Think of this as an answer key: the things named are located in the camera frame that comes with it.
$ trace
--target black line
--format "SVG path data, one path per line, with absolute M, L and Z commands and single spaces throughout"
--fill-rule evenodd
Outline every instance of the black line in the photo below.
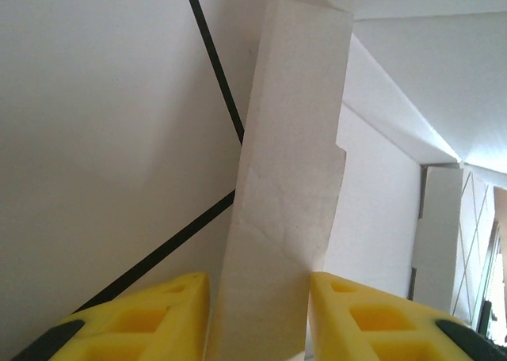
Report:
M 234 129 L 236 130 L 236 134 L 238 135 L 239 142 L 243 143 L 243 135 L 245 134 L 245 128 L 243 127 L 243 124 L 241 122 L 241 117 L 239 116 L 236 104 L 234 102 L 234 98 L 232 97 L 231 89 L 229 88 L 229 84 L 227 83 L 225 73 L 223 72 L 219 55 L 216 52 L 215 45 L 213 44 L 212 35 L 209 32 L 208 24 L 206 23 L 206 18 L 204 17 L 203 10 L 200 7 L 199 0 L 189 0 L 189 2 L 190 6 L 192 7 L 193 15 L 196 18 L 197 26 L 199 26 L 200 34 L 203 37 L 204 45 L 206 46 L 206 51 L 208 52 L 209 60 L 210 62 L 212 62 L 213 70 L 215 71 L 216 81 L 219 83 L 220 90 L 222 91 L 223 99 L 225 100 L 225 104 L 227 106 L 227 110 L 229 111 L 229 115 L 231 116 Z
M 203 229 L 211 220 L 216 218 L 234 201 L 234 191 L 229 193 L 213 207 L 205 211 L 201 216 L 189 223 L 185 228 L 176 233 L 168 241 L 164 242 L 153 252 L 145 256 L 138 264 L 125 272 L 120 278 L 109 284 L 104 290 L 96 294 L 88 302 L 80 306 L 75 312 L 102 304 L 114 299 L 116 296 L 130 287 L 136 280 L 144 276 L 161 260 L 170 255 L 174 250 L 183 245 L 195 233 Z

